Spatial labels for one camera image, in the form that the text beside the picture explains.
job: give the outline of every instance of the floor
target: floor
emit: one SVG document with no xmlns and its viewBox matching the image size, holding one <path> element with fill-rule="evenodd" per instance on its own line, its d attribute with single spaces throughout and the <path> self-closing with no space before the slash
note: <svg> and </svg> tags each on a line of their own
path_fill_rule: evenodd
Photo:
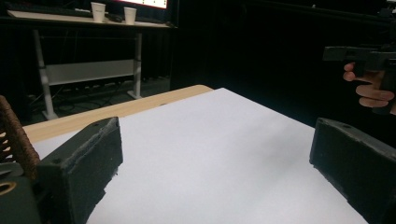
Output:
<svg viewBox="0 0 396 224">
<path fill-rule="evenodd" d="M 142 81 L 141 96 L 148 97 L 169 91 L 169 77 L 155 77 Z M 59 118 L 97 109 L 104 106 L 134 100 L 127 91 L 133 89 L 132 80 L 116 80 L 106 84 L 86 83 L 81 86 L 60 86 L 51 89 L 55 113 Z M 42 95 L 29 96 L 32 100 L 32 119 L 22 121 L 23 126 L 46 121 L 42 111 L 45 105 Z"/>
</svg>

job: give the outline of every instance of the dark wall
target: dark wall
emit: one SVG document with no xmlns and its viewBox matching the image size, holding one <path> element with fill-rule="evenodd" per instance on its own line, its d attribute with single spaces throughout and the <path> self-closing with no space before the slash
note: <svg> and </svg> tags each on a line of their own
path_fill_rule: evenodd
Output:
<svg viewBox="0 0 396 224">
<path fill-rule="evenodd" d="M 359 83 L 342 79 L 345 63 L 322 61 L 326 46 L 383 44 L 388 27 L 363 17 L 269 7 L 260 1 L 227 2 L 218 1 L 207 33 L 190 35 L 177 48 L 184 61 L 176 60 L 173 89 L 193 84 L 227 88 L 309 126 L 319 117 L 336 119 L 396 146 L 396 117 L 360 106 Z M 197 59 L 201 64 L 194 63 L 198 55 L 206 55 Z"/>
</svg>

